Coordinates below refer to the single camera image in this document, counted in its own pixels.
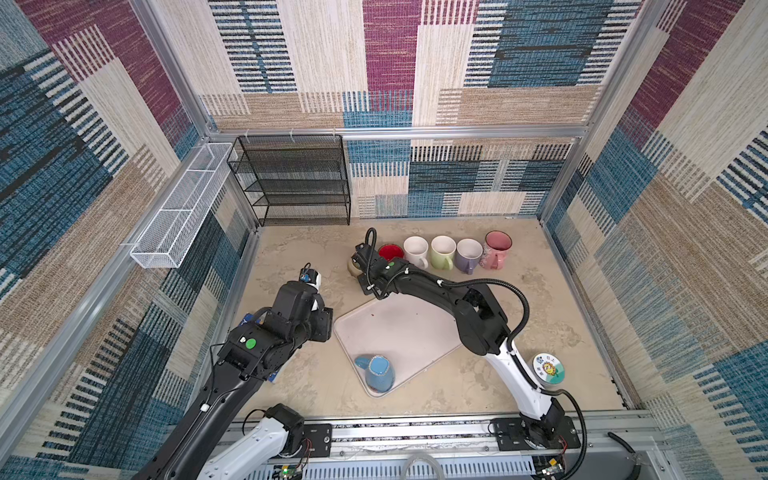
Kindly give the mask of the beige speckled mug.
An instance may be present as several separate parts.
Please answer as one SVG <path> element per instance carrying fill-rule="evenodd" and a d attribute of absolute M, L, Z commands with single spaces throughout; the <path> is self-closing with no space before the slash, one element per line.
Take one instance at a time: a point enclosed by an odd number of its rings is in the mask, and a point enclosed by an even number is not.
<path fill-rule="evenodd" d="M 363 274 L 363 270 L 361 269 L 360 265 L 354 258 L 349 258 L 347 261 L 347 270 L 351 276 L 354 278 L 359 277 Z"/>

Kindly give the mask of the red mug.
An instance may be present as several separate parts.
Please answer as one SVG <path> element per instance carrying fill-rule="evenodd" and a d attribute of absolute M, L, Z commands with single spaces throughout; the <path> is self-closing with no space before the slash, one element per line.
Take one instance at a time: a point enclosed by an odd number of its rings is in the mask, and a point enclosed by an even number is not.
<path fill-rule="evenodd" d="M 395 259 L 404 259 L 404 250 L 396 244 L 385 244 L 378 249 L 378 254 L 381 258 L 387 262 L 392 262 Z"/>

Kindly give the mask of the white mug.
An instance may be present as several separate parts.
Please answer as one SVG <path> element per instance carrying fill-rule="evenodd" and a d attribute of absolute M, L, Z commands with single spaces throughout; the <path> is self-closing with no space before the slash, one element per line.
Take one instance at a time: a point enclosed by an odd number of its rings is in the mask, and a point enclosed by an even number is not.
<path fill-rule="evenodd" d="M 405 259 L 420 269 L 428 269 L 429 243 L 420 236 L 410 236 L 403 243 Z"/>

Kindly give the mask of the light green mug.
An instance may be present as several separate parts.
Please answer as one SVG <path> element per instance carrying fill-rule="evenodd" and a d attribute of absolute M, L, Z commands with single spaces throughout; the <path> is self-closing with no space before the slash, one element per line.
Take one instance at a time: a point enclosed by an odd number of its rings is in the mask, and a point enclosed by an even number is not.
<path fill-rule="evenodd" d="M 457 244 L 447 235 L 439 235 L 430 243 L 430 264 L 434 269 L 452 270 Z"/>

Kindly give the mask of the blue mug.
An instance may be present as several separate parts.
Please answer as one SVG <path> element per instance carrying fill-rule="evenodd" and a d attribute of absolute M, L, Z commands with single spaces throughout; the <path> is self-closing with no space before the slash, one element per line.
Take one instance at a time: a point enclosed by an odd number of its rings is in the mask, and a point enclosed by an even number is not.
<path fill-rule="evenodd" d="M 354 363 L 363 370 L 365 384 L 372 391 L 386 393 L 393 388 L 395 382 L 394 368 L 386 357 L 360 355 L 354 359 Z"/>

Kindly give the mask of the purple mug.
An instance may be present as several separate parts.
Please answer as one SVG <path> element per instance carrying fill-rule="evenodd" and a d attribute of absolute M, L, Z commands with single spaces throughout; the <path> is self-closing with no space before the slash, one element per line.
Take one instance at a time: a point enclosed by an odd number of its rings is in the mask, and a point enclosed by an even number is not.
<path fill-rule="evenodd" d="M 456 245 L 455 267 L 467 275 L 472 275 L 482 256 L 483 245 L 481 243 L 471 238 L 462 239 Z"/>

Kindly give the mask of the pink patterned mug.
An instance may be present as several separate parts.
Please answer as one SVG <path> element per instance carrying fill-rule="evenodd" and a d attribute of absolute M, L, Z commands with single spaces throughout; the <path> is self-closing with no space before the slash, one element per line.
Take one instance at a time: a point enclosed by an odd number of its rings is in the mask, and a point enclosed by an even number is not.
<path fill-rule="evenodd" d="M 484 239 L 480 265 L 487 270 L 501 270 L 512 245 L 513 241 L 507 233 L 499 230 L 488 232 Z"/>

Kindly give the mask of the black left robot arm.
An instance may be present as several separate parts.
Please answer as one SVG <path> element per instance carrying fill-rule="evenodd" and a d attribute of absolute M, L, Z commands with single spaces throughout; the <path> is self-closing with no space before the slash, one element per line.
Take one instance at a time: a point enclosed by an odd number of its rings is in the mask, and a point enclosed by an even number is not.
<path fill-rule="evenodd" d="M 320 307 L 301 313 L 286 340 L 275 334 L 283 318 L 270 307 L 236 327 L 213 361 L 209 379 L 182 420 L 136 479 L 196 479 L 237 413 L 308 341 L 325 342 L 332 331 L 333 310 Z"/>

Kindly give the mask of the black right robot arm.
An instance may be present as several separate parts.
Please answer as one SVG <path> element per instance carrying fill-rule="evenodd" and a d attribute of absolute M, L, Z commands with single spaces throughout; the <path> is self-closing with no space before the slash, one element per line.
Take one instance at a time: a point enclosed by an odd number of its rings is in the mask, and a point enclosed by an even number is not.
<path fill-rule="evenodd" d="M 514 344 L 530 317 L 530 306 L 520 289 L 498 279 L 450 281 L 400 258 L 387 260 L 376 248 L 377 231 L 371 227 L 351 257 L 359 267 L 361 288 L 367 295 L 383 300 L 391 294 L 404 294 L 447 313 L 455 320 L 459 339 L 470 352 L 485 358 L 514 397 L 522 418 L 525 442 L 534 448 L 557 448 L 571 431 L 565 410 L 557 397 L 560 390 L 548 390 L 534 378 Z M 513 328 L 490 287 L 511 291 L 522 306 L 522 318 Z"/>

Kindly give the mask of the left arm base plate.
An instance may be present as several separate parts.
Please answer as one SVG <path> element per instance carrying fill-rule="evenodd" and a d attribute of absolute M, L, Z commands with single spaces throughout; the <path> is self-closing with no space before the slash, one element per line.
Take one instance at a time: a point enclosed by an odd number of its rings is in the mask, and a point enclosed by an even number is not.
<path fill-rule="evenodd" d="M 328 458 L 331 454 L 333 425 L 331 423 L 309 423 L 288 432 L 281 449 L 269 457 L 270 460 Z"/>

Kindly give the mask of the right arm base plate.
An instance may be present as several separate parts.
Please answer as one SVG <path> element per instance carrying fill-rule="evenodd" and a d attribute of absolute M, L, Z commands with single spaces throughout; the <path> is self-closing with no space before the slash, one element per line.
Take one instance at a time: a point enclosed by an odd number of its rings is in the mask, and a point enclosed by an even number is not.
<path fill-rule="evenodd" d="M 488 431 L 500 451 L 579 449 L 582 438 L 579 422 L 565 416 L 556 426 L 542 425 L 522 415 L 492 419 Z"/>

